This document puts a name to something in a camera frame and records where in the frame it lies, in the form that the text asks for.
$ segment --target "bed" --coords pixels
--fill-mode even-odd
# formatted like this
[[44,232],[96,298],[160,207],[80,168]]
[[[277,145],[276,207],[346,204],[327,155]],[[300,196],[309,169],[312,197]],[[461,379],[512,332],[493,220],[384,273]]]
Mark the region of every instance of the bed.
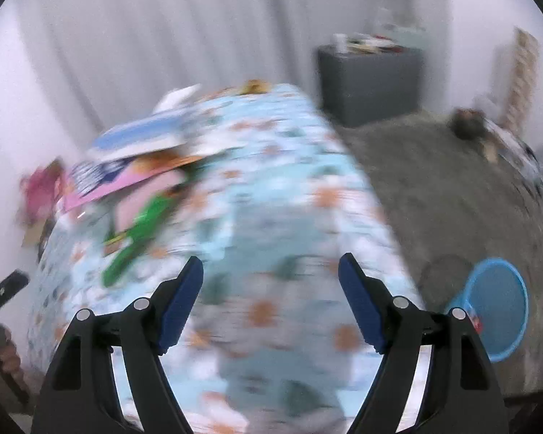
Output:
[[[31,283],[30,362],[46,372],[79,309],[120,311],[196,255],[204,286],[180,343],[161,357],[194,432],[342,432],[381,357],[363,343],[339,286],[340,256],[352,252],[392,295],[421,306],[378,199],[294,86],[196,107],[236,147],[206,163],[148,252],[111,288],[101,285],[108,215],[72,232],[56,225]],[[414,422],[429,357],[421,352],[399,427]],[[123,413],[137,423],[120,350],[113,370]]]

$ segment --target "blue trash bin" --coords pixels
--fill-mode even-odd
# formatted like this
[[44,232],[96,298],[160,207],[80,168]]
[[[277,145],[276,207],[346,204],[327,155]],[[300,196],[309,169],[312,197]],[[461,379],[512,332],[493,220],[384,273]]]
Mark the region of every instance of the blue trash bin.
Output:
[[517,269],[504,259],[477,264],[445,313],[454,307],[464,309],[478,326],[491,362],[507,359],[521,343],[529,318],[529,296]]

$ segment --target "bedside cabinet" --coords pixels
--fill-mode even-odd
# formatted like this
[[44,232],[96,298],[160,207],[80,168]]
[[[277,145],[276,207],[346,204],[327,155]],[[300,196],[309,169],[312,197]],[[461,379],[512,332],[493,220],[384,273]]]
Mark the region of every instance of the bedside cabinet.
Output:
[[345,127],[407,114],[418,109],[423,52],[339,54],[318,49],[322,109]]

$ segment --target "curtain fold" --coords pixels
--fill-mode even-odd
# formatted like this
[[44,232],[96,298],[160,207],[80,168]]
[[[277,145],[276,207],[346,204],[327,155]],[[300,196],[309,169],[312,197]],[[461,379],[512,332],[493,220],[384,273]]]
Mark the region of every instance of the curtain fold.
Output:
[[250,78],[316,98],[316,46],[370,31],[380,0],[17,0],[30,59],[81,145],[164,92]]

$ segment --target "gray carpet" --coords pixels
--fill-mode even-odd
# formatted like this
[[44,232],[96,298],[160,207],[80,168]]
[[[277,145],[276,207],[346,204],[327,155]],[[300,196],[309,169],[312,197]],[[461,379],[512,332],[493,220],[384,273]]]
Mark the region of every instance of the gray carpet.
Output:
[[521,346],[494,366],[506,395],[543,388],[543,199],[425,112],[334,127],[370,177],[429,310],[443,310],[473,263],[500,257],[516,266],[529,324]]

